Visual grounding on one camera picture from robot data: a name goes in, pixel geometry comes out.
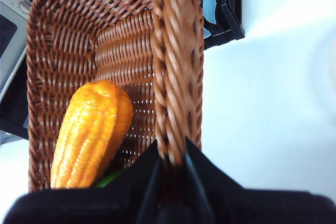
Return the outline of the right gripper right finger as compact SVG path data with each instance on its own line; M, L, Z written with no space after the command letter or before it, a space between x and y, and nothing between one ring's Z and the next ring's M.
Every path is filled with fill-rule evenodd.
M189 139L188 201L199 223L335 223L335 203L306 191L247 189L217 168Z

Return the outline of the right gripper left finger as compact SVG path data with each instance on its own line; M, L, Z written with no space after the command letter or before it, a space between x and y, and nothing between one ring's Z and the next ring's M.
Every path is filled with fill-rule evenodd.
M105 187L26 194L15 201L4 223L154 223L159 173L153 143Z

